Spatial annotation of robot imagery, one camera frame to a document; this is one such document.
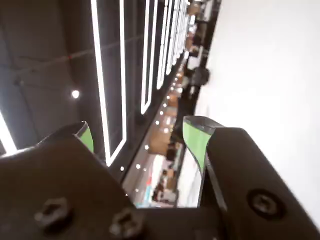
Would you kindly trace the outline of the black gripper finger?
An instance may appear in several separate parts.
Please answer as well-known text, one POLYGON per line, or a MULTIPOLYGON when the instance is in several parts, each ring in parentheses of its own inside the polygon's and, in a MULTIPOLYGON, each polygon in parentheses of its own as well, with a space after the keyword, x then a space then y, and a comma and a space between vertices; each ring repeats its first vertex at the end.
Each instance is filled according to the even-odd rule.
POLYGON ((317 240, 320 232, 250 135, 205 116, 185 116, 183 140, 209 177, 228 237, 317 240))
POLYGON ((0 158, 3 240, 136 240, 144 218, 74 134, 0 158))

